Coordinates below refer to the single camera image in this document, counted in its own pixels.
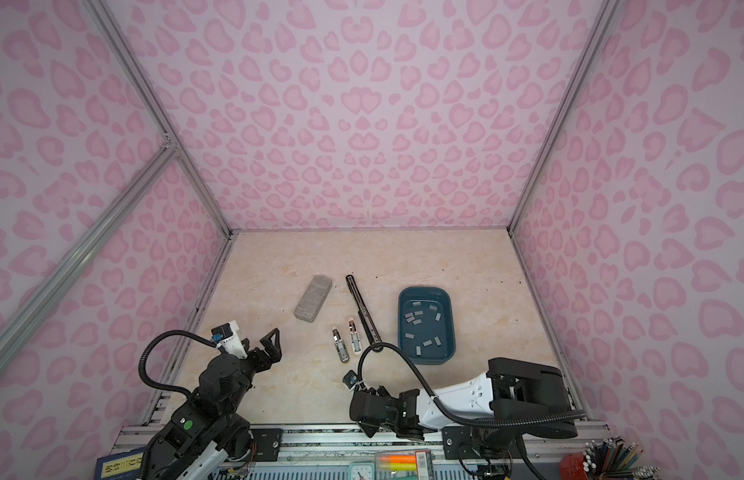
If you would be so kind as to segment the pink white stapler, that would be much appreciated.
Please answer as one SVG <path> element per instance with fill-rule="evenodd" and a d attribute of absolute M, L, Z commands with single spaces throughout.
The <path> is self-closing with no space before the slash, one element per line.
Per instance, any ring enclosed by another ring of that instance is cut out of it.
<path fill-rule="evenodd" d="M 363 351 L 363 343 L 355 319 L 353 317 L 348 318 L 348 328 L 352 352 L 355 355 L 360 355 Z"/>

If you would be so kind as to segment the olive white stapler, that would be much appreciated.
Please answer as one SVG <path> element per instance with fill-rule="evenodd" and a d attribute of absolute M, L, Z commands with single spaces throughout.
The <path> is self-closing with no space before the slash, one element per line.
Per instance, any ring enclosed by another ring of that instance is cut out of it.
<path fill-rule="evenodd" d="M 337 328 L 332 329 L 332 338 L 339 360 L 342 363 L 348 363 L 350 361 L 350 356 L 346 344 Z"/>

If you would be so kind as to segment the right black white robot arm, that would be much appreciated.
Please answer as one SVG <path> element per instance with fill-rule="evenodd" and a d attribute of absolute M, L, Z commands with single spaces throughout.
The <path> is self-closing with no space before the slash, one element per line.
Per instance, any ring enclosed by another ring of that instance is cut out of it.
<path fill-rule="evenodd" d="M 526 435 L 571 440 L 584 414 L 571 406 L 563 375 L 555 367 L 508 358 L 449 387 L 422 387 L 396 396 L 357 381 L 349 417 L 371 438 L 381 430 L 423 442 L 440 434 L 448 459 L 498 459 L 518 455 Z"/>

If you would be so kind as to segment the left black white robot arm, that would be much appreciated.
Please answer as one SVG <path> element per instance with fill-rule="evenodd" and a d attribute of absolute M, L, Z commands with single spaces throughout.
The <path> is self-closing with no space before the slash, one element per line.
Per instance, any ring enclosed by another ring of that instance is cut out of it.
<path fill-rule="evenodd" d="M 159 382 L 147 372 L 147 361 L 162 341 L 184 337 L 210 347 L 217 355 L 199 375 L 198 386 Z M 185 330 L 170 330 L 148 343 L 138 361 L 138 374 L 147 386 L 178 393 L 185 401 L 170 420 L 148 441 L 139 479 L 206 479 L 225 463 L 274 462 L 278 459 L 283 431 L 253 429 L 237 413 L 244 395 L 253 387 L 256 374 L 282 359 L 280 331 L 275 328 L 252 348 L 229 322 L 212 329 L 207 339 Z"/>

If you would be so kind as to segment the grey stone block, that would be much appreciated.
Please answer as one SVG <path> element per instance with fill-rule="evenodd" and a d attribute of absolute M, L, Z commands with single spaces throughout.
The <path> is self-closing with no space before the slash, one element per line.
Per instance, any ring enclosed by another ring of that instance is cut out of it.
<path fill-rule="evenodd" d="M 313 323 L 333 286 L 331 278 L 315 275 L 298 301 L 293 314 L 296 319 Z"/>

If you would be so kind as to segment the highlighter marker box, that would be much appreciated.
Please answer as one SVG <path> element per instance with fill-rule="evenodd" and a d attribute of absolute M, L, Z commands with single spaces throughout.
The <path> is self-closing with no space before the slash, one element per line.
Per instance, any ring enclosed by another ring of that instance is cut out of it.
<path fill-rule="evenodd" d="M 436 478 L 430 450 L 382 452 L 375 458 L 376 479 L 433 480 Z"/>

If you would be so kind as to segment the small teal clock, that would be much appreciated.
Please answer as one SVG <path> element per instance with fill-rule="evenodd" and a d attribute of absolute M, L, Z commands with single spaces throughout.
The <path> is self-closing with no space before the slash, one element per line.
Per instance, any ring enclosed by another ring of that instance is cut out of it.
<path fill-rule="evenodd" d="M 348 480 L 375 480 L 376 465 L 374 462 L 354 462 L 348 467 Z"/>

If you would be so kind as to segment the teal plastic tray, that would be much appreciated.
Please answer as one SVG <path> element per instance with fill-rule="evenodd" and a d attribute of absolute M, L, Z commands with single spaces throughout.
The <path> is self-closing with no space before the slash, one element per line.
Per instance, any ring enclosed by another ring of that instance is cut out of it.
<path fill-rule="evenodd" d="M 442 365 L 456 352 L 451 298 L 433 286 L 411 286 L 398 298 L 398 345 L 417 365 Z"/>

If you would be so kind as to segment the blue book yellow label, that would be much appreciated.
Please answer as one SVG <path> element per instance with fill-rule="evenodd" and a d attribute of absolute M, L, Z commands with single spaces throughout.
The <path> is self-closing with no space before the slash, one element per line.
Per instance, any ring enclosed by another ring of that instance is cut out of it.
<path fill-rule="evenodd" d="M 94 480 L 135 480 L 139 479 L 144 447 L 130 451 L 110 454 L 96 461 Z"/>

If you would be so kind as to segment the red pen holder with pens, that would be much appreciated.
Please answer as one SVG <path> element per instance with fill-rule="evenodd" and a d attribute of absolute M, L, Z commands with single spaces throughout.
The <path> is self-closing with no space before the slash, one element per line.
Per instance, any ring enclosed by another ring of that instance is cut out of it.
<path fill-rule="evenodd" d="M 582 452 L 566 456 L 559 464 L 562 480 L 659 479 L 660 468 L 644 465 L 644 450 L 621 436 L 586 443 Z"/>

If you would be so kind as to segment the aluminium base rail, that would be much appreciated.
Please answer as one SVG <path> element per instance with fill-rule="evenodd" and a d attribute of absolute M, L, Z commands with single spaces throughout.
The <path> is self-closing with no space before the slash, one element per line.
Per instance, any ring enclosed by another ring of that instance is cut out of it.
<path fill-rule="evenodd" d="M 248 466 L 250 479 L 346 479 L 350 465 L 373 462 L 378 453 L 402 453 L 415 449 L 431 452 L 438 479 L 466 479 L 468 475 L 454 460 L 444 456 L 442 436 L 428 433 L 417 443 L 396 438 L 394 433 L 380 431 L 368 438 L 356 425 L 282 424 L 278 458 L 275 462 L 254 462 Z M 547 479 L 559 477 L 559 462 L 577 453 L 590 441 L 611 435 L 608 425 L 597 421 L 577 423 L 578 436 L 569 440 L 524 437 L 532 464 Z"/>

